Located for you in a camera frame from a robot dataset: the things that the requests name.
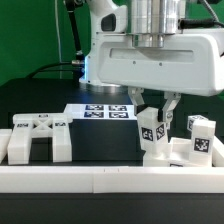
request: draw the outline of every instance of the black cable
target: black cable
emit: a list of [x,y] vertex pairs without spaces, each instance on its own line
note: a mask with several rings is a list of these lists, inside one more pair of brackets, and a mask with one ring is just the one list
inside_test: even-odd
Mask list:
[[76,68],[74,69],[53,69],[53,70],[42,70],[39,72],[74,72],[76,71]]
[[208,11],[208,13],[212,16],[212,18],[219,22],[219,18],[216,15],[215,11],[212,9],[212,7],[209,5],[209,3],[207,2],[207,0],[199,0],[201,2],[201,4],[205,7],[205,9]]
[[82,51],[74,12],[68,12],[68,15],[69,15],[69,19],[71,22],[72,34],[73,34],[74,43],[75,43],[75,49],[77,52]]
[[81,48],[78,27],[77,27],[77,23],[76,23],[75,14],[74,14],[75,9],[78,7],[81,7],[83,5],[82,1],[74,2],[74,0],[65,0],[64,4],[66,6],[66,9],[67,9],[67,12],[69,15],[69,19],[70,19],[70,23],[71,23],[72,35],[73,35],[73,40],[74,40],[75,49],[76,49],[76,59],[83,61],[84,55],[83,55],[82,48]]
[[215,25],[218,25],[218,26],[224,28],[224,23],[221,23],[221,22],[218,22],[218,21],[215,21],[214,23],[215,23]]
[[29,75],[26,76],[26,78],[32,79],[40,71],[43,71],[47,68],[61,66],[61,65],[72,65],[72,62],[59,62],[59,63],[49,64],[49,65],[44,65],[44,66],[36,69],[35,71],[31,72]]
[[215,23],[214,19],[180,19],[179,29],[211,28]]

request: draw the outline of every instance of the white plastic part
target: white plastic part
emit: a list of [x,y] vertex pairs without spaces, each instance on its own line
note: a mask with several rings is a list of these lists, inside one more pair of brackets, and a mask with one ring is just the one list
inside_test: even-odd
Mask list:
[[211,167],[0,167],[0,176],[1,193],[224,193],[224,169]]
[[196,120],[192,129],[189,161],[202,166],[212,165],[212,146],[216,122]]
[[0,163],[7,154],[7,147],[12,134],[11,129],[0,129]]
[[[96,61],[98,60],[98,42],[106,34],[124,33],[128,25],[127,6],[117,6],[112,0],[87,0],[91,15],[91,52],[85,59],[85,78],[81,78],[81,83],[90,82],[94,86],[111,86],[102,83],[95,71]],[[116,17],[116,27],[113,32],[103,32],[101,27],[102,19],[105,16],[114,14]]]
[[192,131],[193,123],[196,120],[208,120],[208,118],[203,117],[201,115],[188,116],[188,121],[187,121],[187,130],[188,131]]
[[72,147],[68,123],[72,121],[72,115],[69,114],[15,115],[15,126],[8,145],[8,163],[28,164],[32,138],[49,137],[53,137],[53,162],[70,162]]
[[170,166],[185,166],[186,163],[189,163],[191,140],[171,138],[170,144],[172,147],[169,158]]
[[15,123],[8,145],[9,165],[29,163],[32,129],[33,122],[31,120],[24,119]]
[[168,167],[169,160],[164,154],[160,156],[152,156],[151,153],[146,152],[143,157],[143,167]]
[[215,167],[224,167],[224,144],[217,137],[214,137],[213,142],[212,164]]
[[168,150],[166,124],[158,122],[157,117],[158,109],[151,107],[137,115],[141,149],[152,157],[160,157]]
[[53,120],[53,162],[72,161],[72,145],[67,119]]
[[223,46],[217,42],[223,39],[224,29],[206,31],[167,36],[162,49],[133,48],[132,36],[104,35],[96,43],[97,56],[88,62],[87,70],[104,83],[216,95],[224,88]]

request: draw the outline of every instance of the white block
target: white block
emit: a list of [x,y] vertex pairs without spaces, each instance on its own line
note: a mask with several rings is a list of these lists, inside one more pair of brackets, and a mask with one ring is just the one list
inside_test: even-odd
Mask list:
[[212,166],[212,146],[216,122],[196,120],[192,129],[189,162],[199,166]]
[[182,138],[172,138],[170,141],[172,151],[170,154],[170,166],[184,166],[189,162],[189,152],[191,148],[191,140]]
[[213,141],[212,164],[215,167],[224,167],[224,145],[217,137]]
[[72,161],[72,146],[67,120],[53,120],[53,162]]
[[151,153],[146,152],[143,157],[143,167],[168,167],[168,158],[164,155],[153,157]]
[[142,150],[158,157],[168,150],[167,128],[158,122],[158,109],[147,108],[137,115]]
[[71,123],[73,121],[72,114],[70,113],[55,113],[55,114],[16,114],[13,116],[13,123],[17,123],[21,120],[40,120],[40,121],[46,121],[46,120],[53,120],[53,118],[58,119],[67,119],[68,123]]
[[215,135],[215,121],[196,120],[193,124],[192,136],[201,136],[204,138],[213,138]]
[[32,138],[52,138],[53,131],[50,126],[53,118],[49,114],[39,114],[38,118],[34,117],[33,120],[35,128],[32,130]]
[[9,165],[29,163],[32,128],[33,123],[31,121],[21,120],[15,124],[8,144]]
[[71,166],[2,166],[1,193],[92,193],[94,171]]
[[7,147],[12,134],[11,129],[1,129],[0,130],[0,163],[4,159],[7,153]]
[[223,177],[223,168],[130,167],[95,173],[94,193],[218,193],[224,192]]
[[203,117],[201,115],[188,116],[187,130],[192,131],[193,123],[196,120],[208,120],[208,118]]

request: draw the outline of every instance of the metal cylinder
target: metal cylinder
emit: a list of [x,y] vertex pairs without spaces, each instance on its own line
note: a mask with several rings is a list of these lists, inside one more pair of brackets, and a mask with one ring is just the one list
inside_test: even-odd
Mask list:
[[129,33],[135,47],[163,47],[164,35],[175,34],[180,0],[130,0]]

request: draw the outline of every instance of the black and white pattern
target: black and white pattern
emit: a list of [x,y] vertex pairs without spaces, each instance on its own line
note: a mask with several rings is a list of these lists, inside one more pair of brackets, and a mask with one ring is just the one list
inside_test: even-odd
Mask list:
[[160,127],[156,129],[157,140],[160,140],[163,136],[165,136],[165,127],[162,124]]
[[112,105],[112,106],[109,106],[109,110],[110,111],[127,111],[127,107]]
[[85,112],[85,118],[104,118],[103,112]]
[[128,118],[128,113],[125,112],[110,112],[110,118]]
[[171,163],[170,164],[170,167],[183,167],[183,165]]
[[29,124],[17,124],[17,128],[28,128]]
[[86,105],[86,110],[104,110],[103,105]]
[[189,120],[188,128],[189,128],[190,130],[192,130],[192,128],[193,128],[193,123],[194,123],[193,120]]
[[39,118],[48,118],[48,114],[40,114]]
[[210,140],[195,138],[194,151],[208,153]]
[[56,127],[65,127],[66,123],[65,122],[58,122],[58,123],[55,123],[55,126]]
[[142,138],[153,142],[153,132],[151,129],[142,128]]
[[205,120],[206,118],[201,116],[201,115],[196,115],[196,116],[193,116],[192,119],[194,119],[194,120]]

